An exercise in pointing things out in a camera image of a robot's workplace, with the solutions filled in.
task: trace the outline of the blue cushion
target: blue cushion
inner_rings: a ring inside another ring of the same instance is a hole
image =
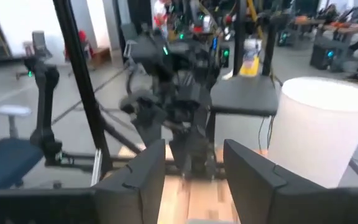
[[[0,189],[20,182],[42,156],[41,149],[31,145],[28,140],[0,140]]]

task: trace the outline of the blue light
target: blue light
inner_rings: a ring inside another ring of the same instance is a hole
[[[330,50],[328,53],[327,53],[327,56],[328,57],[333,57],[334,56],[334,52],[332,50]]]
[[[212,48],[216,50],[216,46],[218,45],[218,39],[215,37],[212,43]]]

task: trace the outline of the metal rod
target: metal rod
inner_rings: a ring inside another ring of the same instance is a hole
[[[122,21],[121,21],[121,13],[119,11],[118,1],[122,1],[122,0],[112,0],[112,9],[114,10],[114,17],[116,19],[116,27],[117,27],[117,33],[118,33],[118,41],[119,41],[119,45],[120,45],[120,49],[121,49],[122,61],[125,63],[127,61],[127,58],[124,57],[126,41],[125,41],[124,34],[122,33],[122,29],[121,29]]]
[[[125,145],[129,150],[134,152],[135,154],[140,154],[142,151],[137,147],[133,142],[131,142],[128,138],[123,136],[120,132],[118,132],[113,125],[109,124],[103,117],[103,126],[104,130],[109,133],[113,138],[117,139],[117,141],[121,142]]]
[[[94,154],[94,162],[93,162],[93,170],[92,170],[92,178],[91,178],[91,186],[97,184],[100,179],[100,171],[101,171],[101,159],[103,158],[102,151],[97,149]]]
[[[274,53],[274,44],[276,39],[276,25],[273,21],[270,21],[267,31],[267,40],[265,48],[264,66],[262,69],[262,75],[270,75],[272,69],[272,59]]]
[[[104,135],[101,113],[93,93],[93,87],[86,66],[86,60],[78,37],[78,29],[74,19],[74,13],[70,0],[53,0],[56,15],[62,30],[67,52],[70,56],[71,66],[74,71],[75,80],[84,105],[86,118],[93,137],[96,149],[103,153],[102,172],[104,176],[112,169],[110,153]]]
[[[234,65],[233,76],[240,72],[242,58],[244,56],[244,40],[246,39],[246,19],[247,3],[244,0],[236,1],[236,21],[234,21]]]

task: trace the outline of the white cylindrical bin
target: white cylindrical bin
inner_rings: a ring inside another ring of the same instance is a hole
[[[284,83],[268,149],[271,161],[335,188],[357,145],[357,84],[317,77]]]

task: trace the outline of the yellow object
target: yellow object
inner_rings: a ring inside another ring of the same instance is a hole
[[[240,69],[240,75],[245,77],[255,77],[259,71],[259,56],[254,56],[253,60],[245,60]]]
[[[177,35],[175,34],[174,30],[168,30],[168,41],[174,41],[176,40]]]
[[[246,0],[246,1],[248,3],[248,7],[249,7],[249,11],[251,13],[252,20],[254,22],[256,22],[257,19],[258,19],[258,15],[256,14],[254,1],[253,0]],[[257,27],[257,32],[258,32],[259,38],[261,38],[263,40],[264,39],[264,33],[262,32],[262,28],[260,28],[260,26]]]

